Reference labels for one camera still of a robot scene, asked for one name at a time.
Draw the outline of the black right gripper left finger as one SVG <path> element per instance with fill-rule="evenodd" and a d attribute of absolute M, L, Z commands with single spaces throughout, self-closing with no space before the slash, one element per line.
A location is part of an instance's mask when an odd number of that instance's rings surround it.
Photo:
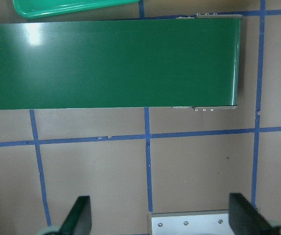
<path fill-rule="evenodd" d="M 89 235 L 92 212 L 89 196 L 79 196 L 60 228 L 61 235 Z"/>

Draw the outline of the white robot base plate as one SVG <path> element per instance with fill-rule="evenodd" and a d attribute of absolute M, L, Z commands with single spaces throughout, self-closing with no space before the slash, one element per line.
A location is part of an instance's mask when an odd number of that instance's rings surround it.
<path fill-rule="evenodd" d="M 227 210 L 151 214 L 151 235 L 233 235 Z"/>

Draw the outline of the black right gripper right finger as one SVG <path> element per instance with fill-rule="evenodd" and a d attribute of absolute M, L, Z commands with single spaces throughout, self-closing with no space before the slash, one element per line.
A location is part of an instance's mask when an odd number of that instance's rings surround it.
<path fill-rule="evenodd" d="M 229 225 L 235 235 L 272 235 L 273 227 L 241 193 L 229 194 Z"/>

